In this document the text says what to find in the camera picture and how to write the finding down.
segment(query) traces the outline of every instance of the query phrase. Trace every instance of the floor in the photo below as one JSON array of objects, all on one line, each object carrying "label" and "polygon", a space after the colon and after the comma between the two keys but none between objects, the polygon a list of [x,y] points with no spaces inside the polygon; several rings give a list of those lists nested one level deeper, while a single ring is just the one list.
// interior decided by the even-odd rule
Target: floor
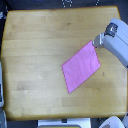
[{"label": "floor", "polygon": [[[38,9],[38,8],[63,8],[64,5],[66,7],[69,7],[68,4],[62,4],[61,0],[42,0],[44,2],[43,6],[33,6],[29,2],[27,3],[27,6],[22,0],[14,0],[13,2],[7,2],[6,5],[8,5],[8,9]],[[72,8],[77,7],[88,7],[88,6],[96,6],[97,0],[72,0]],[[0,0],[0,44],[2,42],[2,33],[4,29],[4,23],[6,19],[6,5],[3,3],[3,1]],[[121,19],[125,21],[128,24],[128,0],[99,0],[97,6],[108,6],[108,5],[116,5],[119,9]],[[100,123],[105,119],[99,119],[99,118],[91,118],[91,125],[92,128],[98,128]],[[7,122],[8,128],[36,128],[37,127],[37,121],[8,121]]]}]

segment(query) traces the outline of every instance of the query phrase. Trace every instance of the wooden table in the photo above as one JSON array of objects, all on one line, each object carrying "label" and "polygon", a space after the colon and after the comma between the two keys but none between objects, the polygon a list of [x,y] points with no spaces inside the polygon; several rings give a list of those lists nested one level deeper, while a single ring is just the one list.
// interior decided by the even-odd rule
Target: wooden table
[{"label": "wooden table", "polygon": [[116,7],[10,11],[1,53],[7,119],[123,116],[127,71],[114,55],[96,49],[100,69],[71,94],[61,69],[113,17]]}]

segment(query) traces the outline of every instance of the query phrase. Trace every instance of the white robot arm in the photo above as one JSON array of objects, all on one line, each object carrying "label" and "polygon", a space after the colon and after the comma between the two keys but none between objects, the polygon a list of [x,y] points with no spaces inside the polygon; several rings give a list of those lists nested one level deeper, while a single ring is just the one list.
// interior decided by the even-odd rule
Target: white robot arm
[{"label": "white robot arm", "polygon": [[93,46],[106,48],[113,53],[128,70],[128,25],[119,19],[112,19],[104,33],[93,41]]}]

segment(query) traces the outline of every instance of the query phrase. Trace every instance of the wooden tabletop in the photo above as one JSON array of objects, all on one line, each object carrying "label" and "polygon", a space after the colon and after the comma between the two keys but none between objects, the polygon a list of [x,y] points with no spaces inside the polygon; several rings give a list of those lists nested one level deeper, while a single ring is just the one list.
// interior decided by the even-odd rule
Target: wooden tabletop
[{"label": "wooden tabletop", "polygon": [[127,71],[106,49],[101,67],[68,94],[61,65],[104,32],[116,7],[10,11],[1,62],[5,112],[10,120],[123,116]]}]

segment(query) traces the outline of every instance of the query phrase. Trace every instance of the pink towel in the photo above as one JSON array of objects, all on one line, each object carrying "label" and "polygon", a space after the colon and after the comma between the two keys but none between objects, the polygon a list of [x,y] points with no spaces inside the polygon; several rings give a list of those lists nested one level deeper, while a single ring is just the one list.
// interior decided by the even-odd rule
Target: pink towel
[{"label": "pink towel", "polygon": [[74,91],[99,67],[100,62],[95,48],[92,46],[92,41],[90,41],[62,65],[68,92],[71,93]]}]

